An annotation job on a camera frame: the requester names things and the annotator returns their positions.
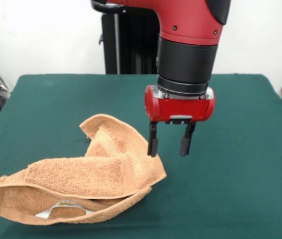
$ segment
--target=table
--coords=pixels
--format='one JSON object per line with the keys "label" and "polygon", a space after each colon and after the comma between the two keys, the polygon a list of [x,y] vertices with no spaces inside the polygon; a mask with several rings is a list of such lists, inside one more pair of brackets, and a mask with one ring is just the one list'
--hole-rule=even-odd
{"label": "table", "polygon": [[[0,114],[0,176],[44,158],[84,155],[78,125],[104,113],[145,138],[146,85],[155,75],[25,75]],[[116,218],[26,226],[0,217],[0,238],[282,239],[282,101],[262,75],[213,75],[216,107],[198,123],[190,156],[184,125],[158,125],[167,178]]]}

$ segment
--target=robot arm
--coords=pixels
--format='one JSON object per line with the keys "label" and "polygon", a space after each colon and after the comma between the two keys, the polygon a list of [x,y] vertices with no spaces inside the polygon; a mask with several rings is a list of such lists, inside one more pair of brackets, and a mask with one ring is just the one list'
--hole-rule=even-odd
{"label": "robot arm", "polygon": [[94,0],[150,8],[160,21],[158,80],[147,86],[145,108],[150,118],[148,155],[156,156],[158,122],[185,123],[180,155],[189,154],[197,121],[207,120],[214,109],[208,87],[230,0]]}

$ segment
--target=terry cloth towel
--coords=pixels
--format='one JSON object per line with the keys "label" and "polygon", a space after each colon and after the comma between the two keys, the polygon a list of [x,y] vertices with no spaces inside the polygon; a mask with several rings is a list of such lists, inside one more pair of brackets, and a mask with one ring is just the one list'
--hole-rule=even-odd
{"label": "terry cloth towel", "polygon": [[97,223],[140,201],[166,177],[159,156],[130,125],[96,115],[80,128],[92,140],[84,157],[44,159],[0,177],[0,216],[30,225]]}

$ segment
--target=silver metal piece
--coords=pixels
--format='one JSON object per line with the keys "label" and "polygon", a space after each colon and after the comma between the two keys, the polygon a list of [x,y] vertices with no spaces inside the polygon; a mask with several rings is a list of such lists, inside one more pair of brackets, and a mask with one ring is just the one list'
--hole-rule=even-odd
{"label": "silver metal piece", "polygon": [[190,119],[192,119],[192,116],[182,116],[182,115],[179,115],[179,116],[171,116],[170,119],[171,119],[171,120],[178,120],[178,119],[190,120]]}
{"label": "silver metal piece", "polygon": [[116,55],[117,55],[117,74],[121,73],[120,69],[120,37],[119,37],[119,15],[115,14],[115,35],[116,35]]}
{"label": "silver metal piece", "polygon": [[178,99],[178,100],[199,100],[199,99],[211,100],[214,98],[213,90],[210,87],[208,87],[205,94],[201,96],[178,96],[178,95],[173,95],[171,93],[161,91],[157,86],[154,86],[154,85],[151,86],[151,88],[152,88],[153,96],[159,99],[167,98],[166,97],[167,94],[169,95],[168,98]]}

